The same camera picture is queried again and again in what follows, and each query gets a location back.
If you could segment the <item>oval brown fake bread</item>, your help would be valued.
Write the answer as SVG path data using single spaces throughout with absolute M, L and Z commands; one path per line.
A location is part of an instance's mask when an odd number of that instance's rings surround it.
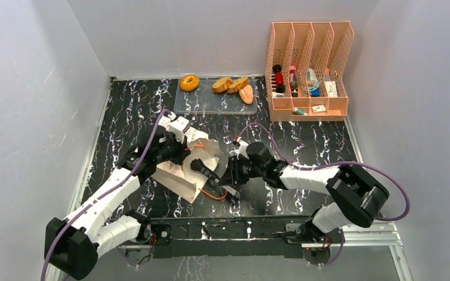
M 254 101 L 254 90 L 251 85 L 247 85 L 239 90 L 239 96 L 245 104 L 252 104 Z

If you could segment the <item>orange fake bagel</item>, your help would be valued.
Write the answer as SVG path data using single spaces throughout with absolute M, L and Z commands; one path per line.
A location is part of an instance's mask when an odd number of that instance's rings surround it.
M 183 91 L 192 91 L 200 83 L 199 77 L 194 74 L 184 76 L 180 81 L 180 88 Z

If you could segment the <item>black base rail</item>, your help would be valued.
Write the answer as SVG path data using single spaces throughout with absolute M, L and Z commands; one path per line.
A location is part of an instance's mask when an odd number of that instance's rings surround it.
M 153 218 L 155 257 L 283 256 L 326 262 L 330 246 L 342 241 L 334 229 L 319 238 L 299 230 L 304 215 L 252 217 Z

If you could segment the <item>small white card box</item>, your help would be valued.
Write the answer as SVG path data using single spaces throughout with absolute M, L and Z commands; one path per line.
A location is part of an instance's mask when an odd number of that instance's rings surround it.
M 324 105 L 316 105 L 312 107 L 312 111 L 314 114 L 321 114 L 326 112 L 326 107 Z

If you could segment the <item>printed white paper bag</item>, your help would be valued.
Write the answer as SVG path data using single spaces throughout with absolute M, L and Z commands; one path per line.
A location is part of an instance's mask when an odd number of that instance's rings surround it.
M 176 143 L 183 146 L 183 155 L 158 164 L 152 178 L 193 203 L 207 181 L 217 177 L 214 170 L 221 155 L 218 141 L 191 126 L 190 121 L 182 116 L 164 116 L 158 125 L 174 134 Z

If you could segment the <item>green white tube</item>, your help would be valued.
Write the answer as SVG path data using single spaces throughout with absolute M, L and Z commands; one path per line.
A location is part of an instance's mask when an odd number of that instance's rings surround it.
M 292 110 L 293 115 L 299 115 L 299 116 L 308 116 L 308 113 L 306 113 L 304 110 L 299 109 L 297 107 L 294 107 Z

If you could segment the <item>red black dumbbell toy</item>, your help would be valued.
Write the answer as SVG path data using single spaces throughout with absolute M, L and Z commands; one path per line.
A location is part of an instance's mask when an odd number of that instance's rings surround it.
M 283 94 L 285 92 L 284 78 L 282 75 L 282 67 L 280 64 L 275 64 L 272 67 L 275 75 L 275 92 Z

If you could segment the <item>clear plastic tray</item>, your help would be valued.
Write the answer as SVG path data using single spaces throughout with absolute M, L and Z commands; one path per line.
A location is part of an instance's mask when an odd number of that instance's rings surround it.
M 252 104 L 245 104 L 239 93 L 227 93 L 227 91 L 214 93 L 212 85 L 220 78 L 218 77 L 199 77 L 199 85 L 192 91 L 183 91 L 180 88 L 180 81 L 175 95 L 173 112 L 177 114 L 233 114 L 233 115 L 251 115 L 257 112 L 257 99 L 254 97 Z M 232 81 L 240 78 L 239 76 L 229 76 Z

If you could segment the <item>orange desk file organizer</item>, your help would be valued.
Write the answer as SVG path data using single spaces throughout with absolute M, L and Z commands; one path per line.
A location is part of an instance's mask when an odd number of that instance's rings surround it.
M 272 23 L 265 80 L 273 122 L 346 118 L 343 72 L 353 38 L 348 21 Z

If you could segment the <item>round brown fake bread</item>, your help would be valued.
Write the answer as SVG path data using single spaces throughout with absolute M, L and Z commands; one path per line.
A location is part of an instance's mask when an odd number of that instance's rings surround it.
M 220 93 L 226 91 L 230 85 L 233 83 L 232 79 L 230 77 L 222 77 L 218 79 L 213 85 L 212 85 L 212 91 L 214 93 Z

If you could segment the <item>yellow fake bread slice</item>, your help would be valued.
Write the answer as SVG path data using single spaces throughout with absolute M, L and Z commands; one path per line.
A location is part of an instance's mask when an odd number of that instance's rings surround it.
M 242 76 L 233 81 L 226 91 L 227 93 L 239 92 L 248 85 L 249 85 L 249 78 L 247 76 Z

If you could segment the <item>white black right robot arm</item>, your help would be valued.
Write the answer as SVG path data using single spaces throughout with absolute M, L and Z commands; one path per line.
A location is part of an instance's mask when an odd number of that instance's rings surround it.
M 297 227 L 287 226 L 274 238 L 290 244 L 322 242 L 331 231 L 348 224 L 368 228 L 390 194 L 364 167 L 342 164 L 322 169 L 295 167 L 275 158 L 261 142 L 239 142 L 240 152 L 228 158 L 226 171 L 217 175 L 200 158 L 190 168 L 220 187 L 230 189 L 261 178 L 270 187 L 282 190 L 310 190 L 331 196 L 333 203 L 314 211 Z

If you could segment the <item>pink red bottle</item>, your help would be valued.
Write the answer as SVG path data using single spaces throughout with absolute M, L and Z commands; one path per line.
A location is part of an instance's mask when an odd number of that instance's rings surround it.
M 298 80 L 295 66 L 290 66 L 289 68 L 289 87 L 291 90 L 291 97 L 298 97 Z

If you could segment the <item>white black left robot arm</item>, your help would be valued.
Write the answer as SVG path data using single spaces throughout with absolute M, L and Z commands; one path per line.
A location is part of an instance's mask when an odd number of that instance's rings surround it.
M 126 241 L 148 242 L 156 235 L 149 218 L 129 213 L 108 222 L 112 213 L 148 179 L 154 179 L 181 199 L 195 201 L 206 178 L 191 168 L 193 160 L 215 169 L 221 151 L 208 134 L 190 128 L 177 131 L 159 125 L 132 146 L 108 180 L 81 206 L 65 218 L 54 218 L 46 227 L 45 278 L 49 266 L 70 277 L 84 279 L 98 259 Z

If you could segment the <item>blue clear tape dispenser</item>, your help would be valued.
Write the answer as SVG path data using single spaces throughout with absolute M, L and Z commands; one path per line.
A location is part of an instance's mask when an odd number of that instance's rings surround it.
M 306 84 L 308 86 L 308 92 L 311 97 L 320 96 L 319 80 L 316 76 L 314 69 L 312 68 L 308 68 L 306 74 Z

